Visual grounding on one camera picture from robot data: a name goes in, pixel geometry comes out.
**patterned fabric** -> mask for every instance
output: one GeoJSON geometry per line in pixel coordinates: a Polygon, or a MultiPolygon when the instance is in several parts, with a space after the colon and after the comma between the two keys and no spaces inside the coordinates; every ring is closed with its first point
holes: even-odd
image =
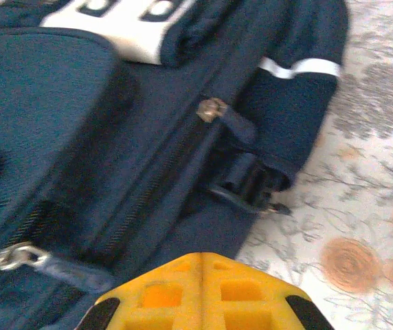
{"type": "Polygon", "coordinates": [[[393,329],[393,1],[349,0],[345,72],[295,188],[238,260],[300,286],[336,330],[393,329]]]}

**backpack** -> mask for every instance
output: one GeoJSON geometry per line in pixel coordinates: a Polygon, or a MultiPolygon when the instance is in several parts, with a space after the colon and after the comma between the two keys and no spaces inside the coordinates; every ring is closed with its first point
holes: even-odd
{"type": "Polygon", "coordinates": [[[271,195],[311,152],[347,29],[342,0],[2,3],[0,329],[73,329],[110,288],[234,258],[260,212],[289,214],[271,195]]]}

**white reflective stripe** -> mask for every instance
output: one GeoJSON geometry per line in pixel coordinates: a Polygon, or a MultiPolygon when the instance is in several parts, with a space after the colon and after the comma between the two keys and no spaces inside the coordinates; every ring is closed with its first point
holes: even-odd
{"type": "Polygon", "coordinates": [[[259,64],[259,67],[281,79],[293,79],[296,74],[303,74],[306,72],[314,74],[330,74],[331,76],[340,77],[340,65],[321,58],[307,58],[300,60],[299,62],[294,63],[291,69],[284,69],[274,60],[264,57],[259,64]]]}

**strap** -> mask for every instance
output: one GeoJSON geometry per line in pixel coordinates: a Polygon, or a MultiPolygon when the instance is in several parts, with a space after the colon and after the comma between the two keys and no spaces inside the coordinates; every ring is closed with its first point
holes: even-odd
{"type": "Polygon", "coordinates": [[[281,204],[271,204],[271,195],[283,185],[284,175],[267,168],[253,153],[236,151],[216,165],[205,189],[214,196],[249,213],[265,210],[289,215],[281,204]]]}

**zipper pull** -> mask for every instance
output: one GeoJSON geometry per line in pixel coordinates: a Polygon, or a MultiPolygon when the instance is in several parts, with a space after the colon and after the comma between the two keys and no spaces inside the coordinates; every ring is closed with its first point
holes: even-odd
{"type": "Polygon", "coordinates": [[[15,270],[22,265],[90,294],[109,291],[115,284],[114,276],[105,269],[55,257],[30,242],[11,245],[0,251],[0,270],[15,270]]]}
{"type": "Polygon", "coordinates": [[[281,203],[270,203],[268,204],[267,211],[268,213],[277,213],[279,215],[291,215],[291,210],[285,206],[284,204],[281,203]]]}
{"type": "Polygon", "coordinates": [[[244,144],[252,144],[256,140],[256,126],[237,113],[231,106],[219,98],[210,98],[199,104],[196,114],[205,122],[213,122],[219,118],[221,122],[244,144]]]}

